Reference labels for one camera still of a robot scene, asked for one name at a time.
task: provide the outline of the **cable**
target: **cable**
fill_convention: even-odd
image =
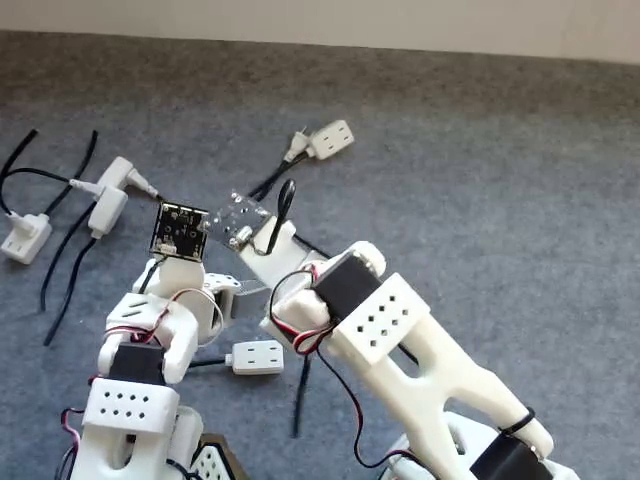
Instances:
[[[44,339],[43,345],[45,347],[48,347],[49,345],[51,345],[51,341],[53,340],[53,337],[55,337],[56,332],[58,331],[58,328],[62,323],[62,319],[64,318],[65,313],[67,313],[67,308],[69,308],[69,304],[71,303],[71,297],[73,296],[73,290],[75,289],[75,286],[76,286],[76,280],[78,278],[78,271],[80,270],[80,264],[82,263],[82,259],[87,254],[87,252],[91,250],[91,248],[96,244],[96,241],[97,240],[95,238],[91,238],[91,240],[89,240],[87,245],[80,251],[80,253],[76,257],[76,261],[73,264],[73,269],[71,270],[71,277],[69,278],[69,284],[67,285],[67,293],[65,294],[64,300],[62,302],[62,306],[60,307],[60,310],[58,311],[58,315],[56,316],[56,319],[53,321],[53,324],[51,325],[51,328],[49,328],[49,331],[47,332],[47,336]]]
[[[96,148],[97,142],[98,142],[98,132],[94,130],[93,132],[91,132],[91,140],[89,140],[89,145],[87,146],[87,150],[84,154],[84,158],[82,159],[82,163],[80,163],[80,166],[78,167],[76,172],[73,174],[73,178],[80,178],[82,176],[87,166],[89,165],[89,162],[91,161],[91,157],[93,156],[93,152]],[[58,196],[54,198],[53,201],[49,204],[49,206],[45,209],[44,211],[45,215],[51,216],[53,211],[56,208],[58,208],[58,205],[60,205],[62,200],[64,200],[65,197],[69,195],[71,188],[72,188],[71,185],[67,185],[66,187],[64,187],[64,189],[58,194]]]
[[[153,274],[156,273],[156,270],[158,269],[158,267],[162,265],[167,258],[169,257],[165,255],[161,259],[156,260],[156,262],[153,265],[151,265],[151,268],[147,272],[147,276],[144,278],[142,285],[140,285],[140,288],[138,289],[138,293],[141,294],[145,292],[145,290],[147,289],[147,286],[149,286],[149,282],[151,281]]]
[[[360,406],[360,402],[358,401],[358,398],[356,397],[355,393],[353,393],[353,390],[351,390],[347,382],[342,378],[342,376],[338,373],[338,371],[327,361],[327,359],[324,358],[322,351],[318,349],[317,352],[318,352],[318,357],[320,358],[320,360],[322,360],[322,363],[326,365],[326,367],[331,371],[331,373],[333,373],[333,375],[338,379],[338,381],[342,384],[344,389],[347,391],[347,394],[349,395],[349,398],[351,398],[351,401],[353,402],[353,406],[356,409],[358,429],[356,431],[356,438],[353,442],[353,454],[355,455],[358,463],[365,468],[378,468],[380,465],[382,465],[384,462],[389,460],[391,457],[395,455],[401,455],[424,468],[424,465],[418,459],[418,457],[416,457],[413,453],[411,453],[408,450],[391,450],[384,457],[382,457],[382,459],[378,460],[375,463],[367,463],[362,459],[362,456],[360,455],[359,443],[360,443],[360,436],[362,435],[362,429],[364,428],[364,414],[362,413],[362,407]]]
[[[189,368],[208,367],[209,365],[224,365],[226,361],[225,357],[216,357],[209,360],[194,360],[189,364]]]
[[[296,400],[293,407],[293,421],[291,425],[291,436],[298,438],[300,435],[300,423],[302,421],[302,408],[304,407],[304,395],[307,391],[309,383],[309,375],[311,373],[311,355],[305,355],[302,371],[300,372],[300,381],[296,390]]]
[[[280,193],[278,194],[278,215],[276,216],[276,223],[273,226],[273,231],[271,232],[271,236],[269,237],[267,249],[265,251],[261,251],[258,250],[255,245],[253,245],[253,249],[258,255],[267,256],[273,253],[273,249],[275,248],[278,241],[278,236],[280,235],[282,225],[284,225],[284,222],[287,220],[287,216],[289,215],[289,210],[291,210],[291,204],[293,203],[295,194],[296,182],[294,182],[292,179],[289,179],[282,185]]]
[[[306,152],[302,152],[291,162],[280,162],[280,165],[278,165],[273,173],[269,175],[265,180],[260,182],[256,187],[254,187],[247,195],[256,201],[261,202],[273,189],[274,185],[282,175],[284,175],[287,171],[308,158],[309,155]]]
[[[7,207],[7,204],[4,202],[4,198],[2,197],[2,186],[4,184],[4,180],[18,157],[37,135],[38,131],[31,129],[27,136],[24,137],[13,152],[11,152],[11,155],[9,155],[9,158],[2,166],[2,170],[0,170],[0,208],[2,208],[7,215],[11,215],[11,210]]]
[[[173,468],[178,470],[186,480],[192,480],[192,479],[202,480],[202,477],[199,474],[195,472],[189,472],[186,468],[184,468],[175,460],[171,460],[170,458],[167,458],[167,465],[171,465]]]
[[[63,478],[63,475],[64,475],[65,469],[67,468],[67,464],[69,463],[70,460],[71,460],[71,466],[67,470],[66,480],[71,478],[71,472],[73,472],[73,465],[76,463],[76,455],[77,455],[77,451],[73,448],[73,445],[70,446],[66,452],[64,452],[64,454],[62,455],[62,458],[60,459],[60,463],[56,468],[56,473],[53,476],[53,480],[65,480],[65,478]]]
[[[409,360],[411,360],[413,363],[418,365],[418,359],[415,357],[413,353],[409,351],[407,347],[405,347],[402,343],[399,343],[398,348],[402,350],[402,353],[404,353]]]
[[[303,244],[305,247],[310,248],[311,250],[315,250],[316,252],[318,252],[320,255],[322,255],[323,257],[325,257],[327,259],[329,259],[329,258],[331,258],[333,256],[333,255],[329,255],[326,251],[322,250],[320,247],[315,246],[309,240],[306,240],[306,239],[302,238],[297,233],[293,235],[293,238],[295,238],[298,242]]]
[[[80,447],[80,434],[75,428],[69,426],[70,413],[82,414],[84,413],[84,410],[79,410],[77,408],[65,408],[60,414],[60,424],[62,425],[62,429],[71,434],[73,437],[73,448],[77,451]]]
[[[294,275],[299,275],[301,273],[306,273],[308,275],[311,275],[311,280],[313,281],[313,278],[314,278],[313,272],[309,270],[294,270],[293,272],[287,273],[284,277],[280,279],[278,283],[276,283],[276,285],[273,287],[273,290],[271,290],[271,296],[269,298],[269,318],[274,323],[276,328],[280,331],[280,333],[282,333],[285,336],[285,338],[290,342],[292,342],[296,336],[300,335],[300,332],[297,331],[295,328],[293,328],[291,325],[288,325],[287,323],[283,322],[282,320],[280,320],[278,317],[275,316],[275,314],[273,313],[273,303],[276,298],[276,292],[282,286],[282,284],[287,280],[289,280]]]
[[[67,184],[69,183],[69,180],[70,180],[66,177],[58,175],[57,173],[51,173],[46,170],[42,170],[40,168],[31,168],[31,167],[22,167],[22,168],[16,168],[15,170],[11,170],[9,173],[7,173],[4,176],[4,179],[7,179],[17,173],[32,173],[34,175],[40,175],[41,177],[50,178],[52,180],[57,180],[58,182],[67,183]]]
[[[67,233],[62,239],[62,242],[60,242],[60,245],[58,245],[58,249],[56,250],[56,253],[53,255],[53,259],[49,264],[49,269],[47,270],[47,274],[45,275],[44,281],[42,282],[42,286],[40,287],[40,311],[41,312],[44,312],[47,310],[47,289],[49,288],[49,282],[51,281],[51,277],[53,276],[53,272],[56,268],[56,265],[58,264],[58,261],[62,256],[62,252],[64,251],[67,244],[69,243],[69,240],[71,240],[71,237],[78,231],[78,228],[80,228],[80,225],[82,225],[82,223],[87,219],[87,217],[91,215],[91,212],[93,212],[93,209],[95,208],[95,206],[96,206],[95,202],[89,205],[89,208],[87,208],[82,213],[82,215],[78,217],[75,223],[71,225],[69,230],[67,230]]]

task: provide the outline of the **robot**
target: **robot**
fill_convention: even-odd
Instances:
[[[266,290],[205,273],[208,236],[236,252]],[[403,425],[382,478],[578,479],[548,460],[553,440],[533,409],[469,357],[401,275],[382,279],[386,262],[373,244],[326,258],[297,238],[281,212],[237,193],[213,218],[163,203],[155,260],[107,317],[72,480],[241,478],[219,444],[201,441],[200,415],[167,384],[182,380],[223,318],[264,305],[265,292],[262,328],[299,354],[317,352],[330,366],[326,350],[346,363]],[[416,359],[418,376],[389,356],[397,347]],[[498,430],[444,412],[451,397],[487,413]]]

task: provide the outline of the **red wire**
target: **red wire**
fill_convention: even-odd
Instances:
[[[338,371],[327,361],[327,359],[324,358],[324,355],[322,354],[320,349],[316,348],[316,351],[318,352],[318,357],[320,358],[320,360],[322,360],[322,363],[324,363],[325,366],[331,371],[331,373],[334,374],[334,376],[338,379],[338,381],[342,384],[344,389],[347,391],[347,394],[349,395],[349,398],[351,398],[351,401],[353,402],[353,406],[356,409],[356,418],[358,421],[358,428],[356,431],[356,438],[353,442],[353,454],[355,455],[358,463],[360,463],[360,465],[362,465],[365,468],[377,468],[380,465],[382,465],[384,462],[389,460],[389,458],[395,455],[401,455],[417,463],[421,467],[425,468],[422,462],[418,459],[418,457],[416,457],[412,452],[408,450],[391,450],[384,457],[382,457],[381,460],[371,464],[366,463],[362,459],[362,456],[360,455],[360,436],[362,435],[362,429],[364,428],[364,414],[362,413],[362,407],[360,406],[360,402],[358,401],[358,398],[356,397],[355,393],[353,393],[349,385],[347,385],[347,382],[342,378],[342,376],[340,376]]]
[[[69,414],[70,413],[84,413],[84,410],[78,410],[77,408],[65,408],[60,414],[60,423],[62,424],[62,429],[65,432],[69,432],[73,437],[73,449],[77,452],[80,447],[80,434],[75,428],[69,426]]]

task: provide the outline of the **white bracket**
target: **white bracket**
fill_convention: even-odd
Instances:
[[[120,326],[154,327],[168,300],[155,295],[127,293],[107,316],[106,329]],[[107,376],[120,343],[128,334],[109,335],[98,356],[98,371]],[[198,322],[193,314],[178,302],[171,302],[169,313],[156,330],[156,337],[167,351],[164,354],[162,373],[167,383],[179,383],[189,362],[198,349]]]

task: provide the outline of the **gray carpet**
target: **gray carpet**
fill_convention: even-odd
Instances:
[[[640,68],[13,33],[0,33],[0,62],[2,157],[37,127],[21,164],[69,175],[95,128],[85,178],[124,155],[169,198],[211,210],[274,168],[291,132],[345,118],[356,144],[293,171],[300,232],[331,251],[375,242],[462,346],[535,407],[554,459],[583,479],[637,478]],[[10,206],[37,213],[58,188],[14,177],[5,192]],[[87,256],[67,321],[43,348],[86,232],[64,256],[45,314],[40,282],[88,201],[74,193],[62,204],[30,267],[0,262],[1,478],[53,476],[69,445],[59,413],[83,406],[105,315],[147,258],[155,206],[134,195]],[[207,250],[207,270],[248,277],[229,251]],[[265,338],[257,320],[242,319],[205,354]],[[178,391],[252,478],[375,478],[353,458],[353,408],[320,364],[303,435],[289,438],[301,362],[286,362],[284,374],[258,379],[212,367]],[[401,429],[346,376],[373,460]]]

